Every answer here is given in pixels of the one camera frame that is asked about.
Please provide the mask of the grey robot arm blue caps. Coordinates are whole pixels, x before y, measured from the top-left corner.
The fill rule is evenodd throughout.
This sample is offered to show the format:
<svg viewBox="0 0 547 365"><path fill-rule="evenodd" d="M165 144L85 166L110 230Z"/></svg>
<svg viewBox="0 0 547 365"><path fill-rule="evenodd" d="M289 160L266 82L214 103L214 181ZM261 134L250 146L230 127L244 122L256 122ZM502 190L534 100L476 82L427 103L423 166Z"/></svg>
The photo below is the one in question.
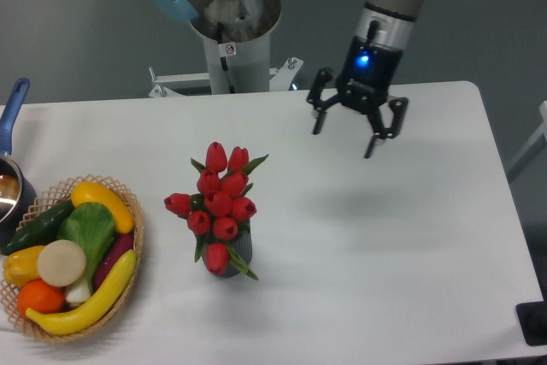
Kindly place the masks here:
<svg viewBox="0 0 547 365"><path fill-rule="evenodd" d="M280 0L153 0L173 21L202 38L215 94L271 91L270 35L281 16ZM397 137L408 107L389 93L394 73L424 0L366 0L343 68L320 69L307 100L320 132L330 107L365 115L369 147Z"/></svg>

